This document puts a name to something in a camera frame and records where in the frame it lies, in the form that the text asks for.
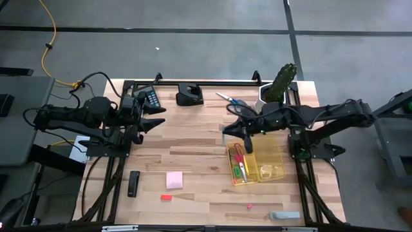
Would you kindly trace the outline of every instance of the yellow highlighter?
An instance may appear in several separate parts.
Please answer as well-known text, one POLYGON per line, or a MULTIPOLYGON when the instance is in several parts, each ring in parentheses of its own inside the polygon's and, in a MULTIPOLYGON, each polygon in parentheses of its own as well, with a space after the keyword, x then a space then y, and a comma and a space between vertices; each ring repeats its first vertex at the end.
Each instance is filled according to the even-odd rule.
POLYGON ((243 162, 245 163, 245 171, 246 171, 246 174, 249 175, 249 168, 247 167, 246 156, 245 156, 245 155, 243 155, 243 162))

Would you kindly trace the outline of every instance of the scissors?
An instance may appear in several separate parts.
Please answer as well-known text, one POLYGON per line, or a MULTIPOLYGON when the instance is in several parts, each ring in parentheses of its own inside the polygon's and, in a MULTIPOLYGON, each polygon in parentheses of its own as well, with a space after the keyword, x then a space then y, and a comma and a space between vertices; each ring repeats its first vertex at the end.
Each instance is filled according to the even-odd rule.
MULTIPOLYGON (((223 97, 224 99, 228 100, 232 104, 242 104, 239 100, 233 99, 232 97, 228 97, 224 95, 223 93, 216 92, 220 97, 223 97)), ((234 107, 234 110, 238 113, 241 113, 241 108, 238 106, 234 107)))
POLYGON ((234 158, 236 159, 236 161, 239 164, 239 168, 242 172, 242 177, 243 180, 245 181, 245 183, 247 183, 247 178, 246 178, 246 170, 245 170, 245 166, 243 165, 243 157, 244 157, 244 152, 243 152, 243 148, 240 144, 235 144, 234 145, 234 158))

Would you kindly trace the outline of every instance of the green plant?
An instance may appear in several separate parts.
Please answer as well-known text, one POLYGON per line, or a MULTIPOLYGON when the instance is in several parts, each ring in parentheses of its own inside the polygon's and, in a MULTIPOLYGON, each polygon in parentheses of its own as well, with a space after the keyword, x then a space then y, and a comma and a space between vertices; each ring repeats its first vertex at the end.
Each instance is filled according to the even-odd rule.
POLYGON ((283 93, 296 75, 296 64, 286 64, 277 73, 275 80, 269 89, 262 94, 262 100, 268 102, 283 102, 283 93))

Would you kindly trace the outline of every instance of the eraser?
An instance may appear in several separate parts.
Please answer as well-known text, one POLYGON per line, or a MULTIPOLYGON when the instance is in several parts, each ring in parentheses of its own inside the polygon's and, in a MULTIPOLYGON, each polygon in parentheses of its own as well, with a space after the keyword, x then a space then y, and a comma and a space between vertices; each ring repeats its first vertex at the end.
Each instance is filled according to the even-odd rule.
POLYGON ((166 173, 166 188, 183 188, 183 173, 181 171, 171 171, 166 173))
POLYGON ((172 195, 162 195, 160 196, 160 200, 172 200, 172 195))
POLYGON ((301 218, 298 211, 273 211, 269 213, 271 220, 301 218))

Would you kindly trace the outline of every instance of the potted plant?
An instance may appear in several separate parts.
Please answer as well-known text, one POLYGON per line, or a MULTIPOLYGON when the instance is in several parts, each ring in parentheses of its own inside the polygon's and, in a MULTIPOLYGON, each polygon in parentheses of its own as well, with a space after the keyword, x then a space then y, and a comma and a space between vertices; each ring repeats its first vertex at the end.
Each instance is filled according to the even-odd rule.
POLYGON ((296 64, 286 64, 277 73, 273 83, 259 87, 259 99, 255 102, 256 112, 262 110, 262 106, 269 102, 285 103, 285 91, 296 75, 296 64))

